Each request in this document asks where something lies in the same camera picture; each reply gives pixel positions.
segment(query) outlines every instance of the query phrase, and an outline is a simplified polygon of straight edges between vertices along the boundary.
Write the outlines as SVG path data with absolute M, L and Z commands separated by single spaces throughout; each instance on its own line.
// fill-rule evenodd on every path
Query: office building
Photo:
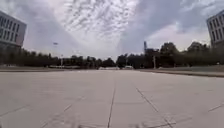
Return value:
M 224 10 L 210 17 L 207 20 L 207 25 L 208 25 L 210 38 L 211 38 L 211 46 L 213 48 L 223 47 L 224 46 Z
M 26 24 L 0 11 L 0 48 L 21 48 L 23 46 Z

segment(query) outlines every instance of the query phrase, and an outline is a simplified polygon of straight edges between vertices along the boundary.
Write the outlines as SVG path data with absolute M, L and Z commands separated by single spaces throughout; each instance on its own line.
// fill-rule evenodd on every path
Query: cloudy sky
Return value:
M 28 25 L 24 48 L 101 58 L 141 53 L 144 41 L 180 50 L 208 43 L 206 19 L 223 9 L 224 0 L 0 0 Z

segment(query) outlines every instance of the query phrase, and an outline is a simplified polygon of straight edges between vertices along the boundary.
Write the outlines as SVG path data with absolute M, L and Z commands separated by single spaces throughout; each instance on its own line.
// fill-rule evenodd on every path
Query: treeline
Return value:
M 160 49 L 146 49 L 140 55 L 121 55 L 116 64 L 123 68 L 131 65 L 139 68 L 208 66 L 224 64 L 224 54 L 217 53 L 206 44 L 193 42 L 187 50 L 178 51 L 174 43 L 164 43 Z
M 61 58 L 52 57 L 51 54 L 37 53 L 25 49 L 7 48 L 0 49 L 0 65 L 16 65 L 30 67 L 49 67 L 61 66 Z M 115 67 L 116 64 L 111 58 L 106 60 L 96 59 L 95 57 L 72 56 L 63 58 L 63 66 L 77 66 L 77 68 L 99 68 Z
M 51 54 L 43 54 L 27 51 L 25 49 L 0 49 L 0 64 L 49 67 L 60 66 L 61 59 L 52 57 Z M 73 55 L 63 58 L 64 66 L 77 66 L 82 69 L 96 69 L 99 67 L 124 68 L 132 66 L 140 68 L 181 67 L 181 66 L 208 66 L 224 64 L 224 54 L 216 53 L 208 45 L 193 42 L 187 50 L 178 51 L 174 43 L 164 43 L 160 49 L 145 49 L 143 54 L 124 54 L 117 57 L 116 63 L 111 59 L 99 59 L 95 57 L 83 57 Z

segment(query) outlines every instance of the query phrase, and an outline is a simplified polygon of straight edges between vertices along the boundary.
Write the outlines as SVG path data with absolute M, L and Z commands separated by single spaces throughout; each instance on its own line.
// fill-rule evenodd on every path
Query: glass window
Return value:
M 2 17 L 0 16 L 0 26 L 1 26 L 1 24 L 2 24 Z
M 215 41 L 215 33 L 212 31 L 212 38 Z
M 0 38 L 2 38 L 2 35 L 3 35 L 3 29 L 1 28 L 0 29 Z
M 4 19 L 4 27 L 6 28 L 6 19 Z
M 221 31 L 221 29 L 219 29 L 219 36 L 220 36 L 220 39 L 222 39 L 222 31 Z
M 4 37 L 3 37 L 4 40 L 6 39 L 6 35 L 7 35 L 7 31 L 4 31 Z
M 9 35 L 10 35 L 10 32 L 7 31 L 7 38 L 6 38 L 6 40 L 9 40 Z
M 215 23 L 215 20 L 213 20 L 213 24 L 214 24 L 214 26 L 215 26 L 215 28 L 216 28 L 216 23 Z
M 218 19 L 216 18 L 215 21 L 216 21 L 217 26 L 219 27 L 219 21 L 218 21 Z
M 14 33 L 12 32 L 12 33 L 11 33 L 10 41 L 13 41 L 13 37 L 14 37 Z
M 16 29 L 16 23 L 13 24 L 12 31 L 15 31 L 15 29 Z
M 15 42 L 17 42 L 18 34 L 15 35 Z
M 9 29 L 11 30 L 12 28 L 12 21 L 10 21 L 10 24 L 9 24 Z
M 19 24 L 17 24 L 17 29 L 16 29 L 16 32 L 18 32 L 19 31 Z
M 2 20 L 0 22 L 1 27 L 3 26 L 3 23 L 4 23 L 4 18 L 2 17 Z
M 7 20 L 6 28 L 9 28 L 9 20 Z
M 221 16 L 219 17 L 219 22 L 220 22 L 221 25 L 223 25 Z
M 210 28 L 213 29 L 212 22 L 209 22 L 209 24 L 210 24 Z
M 216 35 L 216 39 L 219 40 L 219 34 L 217 30 L 215 30 L 215 35 Z

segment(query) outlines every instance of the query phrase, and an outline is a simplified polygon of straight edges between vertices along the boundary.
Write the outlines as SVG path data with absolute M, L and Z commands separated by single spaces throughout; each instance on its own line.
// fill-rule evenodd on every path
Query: paved plaza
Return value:
M 224 79 L 139 71 L 0 73 L 2 128 L 223 128 Z

